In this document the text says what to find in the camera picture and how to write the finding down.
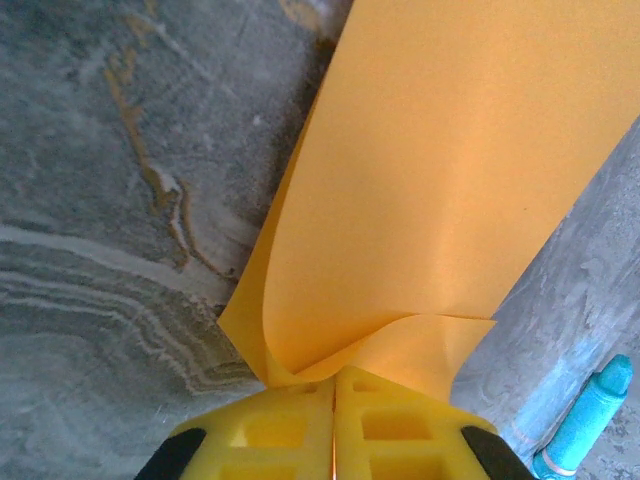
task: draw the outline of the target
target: paper sheet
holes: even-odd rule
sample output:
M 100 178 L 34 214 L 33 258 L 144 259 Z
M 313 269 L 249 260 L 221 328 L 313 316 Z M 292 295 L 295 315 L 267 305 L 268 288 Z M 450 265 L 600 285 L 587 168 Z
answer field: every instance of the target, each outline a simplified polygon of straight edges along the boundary
M 640 110 L 640 3 L 356 0 L 220 325 L 267 385 L 447 400 Z

